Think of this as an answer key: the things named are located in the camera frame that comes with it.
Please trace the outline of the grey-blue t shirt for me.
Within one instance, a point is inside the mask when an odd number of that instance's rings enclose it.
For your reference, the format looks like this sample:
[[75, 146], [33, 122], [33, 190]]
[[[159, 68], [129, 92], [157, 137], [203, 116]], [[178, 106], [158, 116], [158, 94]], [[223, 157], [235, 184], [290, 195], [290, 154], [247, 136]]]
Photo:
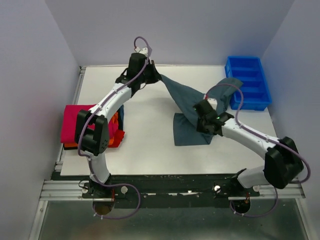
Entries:
[[[205, 134], [197, 131], [198, 114], [193, 106], [199, 103], [205, 96], [204, 93], [178, 83], [165, 75], [162, 75], [164, 83], [171, 98], [178, 106], [180, 113], [173, 117], [173, 139], [174, 145], [178, 147], [208, 145], [213, 139], [212, 134]], [[225, 112], [230, 105], [232, 95], [237, 88], [242, 87], [243, 82], [234, 77], [226, 77], [218, 82], [208, 92], [208, 96], [217, 100], [217, 113]]]

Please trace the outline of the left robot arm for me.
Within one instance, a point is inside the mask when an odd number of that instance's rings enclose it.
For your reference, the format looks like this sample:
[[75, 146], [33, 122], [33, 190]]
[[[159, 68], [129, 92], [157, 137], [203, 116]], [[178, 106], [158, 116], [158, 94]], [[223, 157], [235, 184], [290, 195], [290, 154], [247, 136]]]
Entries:
[[154, 84], [161, 80], [155, 63], [149, 54], [132, 53], [128, 67], [115, 80], [111, 91], [89, 110], [80, 110], [76, 118], [75, 136], [77, 153], [85, 157], [89, 178], [94, 182], [93, 191], [101, 198], [110, 194], [111, 188], [132, 188], [140, 198], [138, 189], [129, 183], [109, 184], [105, 151], [108, 148], [109, 122], [114, 114], [141, 89], [142, 84]]

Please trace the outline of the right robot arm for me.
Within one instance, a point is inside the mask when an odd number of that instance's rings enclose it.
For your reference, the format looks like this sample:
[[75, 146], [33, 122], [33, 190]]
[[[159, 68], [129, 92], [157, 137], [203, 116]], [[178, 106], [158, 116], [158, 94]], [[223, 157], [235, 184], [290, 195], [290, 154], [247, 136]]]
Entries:
[[207, 98], [193, 106], [198, 116], [196, 130], [234, 140], [264, 160], [260, 167], [238, 171], [224, 190], [230, 195], [241, 196], [254, 186], [272, 185], [284, 189], [292, 183], [304, 169], [295, 142], [289, 137], [278, 139], [255, 131], [230, 113], [218, 114], [215, 102], [214, 98]]

